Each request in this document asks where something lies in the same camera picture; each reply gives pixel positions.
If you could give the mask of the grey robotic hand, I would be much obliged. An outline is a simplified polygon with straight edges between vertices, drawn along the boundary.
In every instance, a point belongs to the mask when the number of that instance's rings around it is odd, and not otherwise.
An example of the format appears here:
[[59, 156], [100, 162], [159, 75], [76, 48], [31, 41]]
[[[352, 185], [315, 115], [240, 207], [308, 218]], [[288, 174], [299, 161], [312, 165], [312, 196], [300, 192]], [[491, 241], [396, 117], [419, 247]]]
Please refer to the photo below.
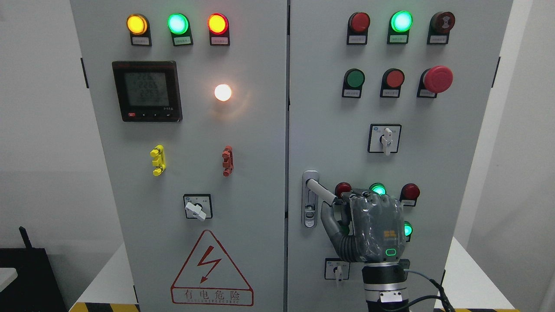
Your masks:
[[406, 235], [402, 204], [387, 194], [354, 189], [334, 203], [347, 205], [351, 211], [353, 233], [341, 230], [334, 217], [333, 206], [322, 203], [320, 219], [342, 261], [367, 264], [400, 260], [405, 250]]

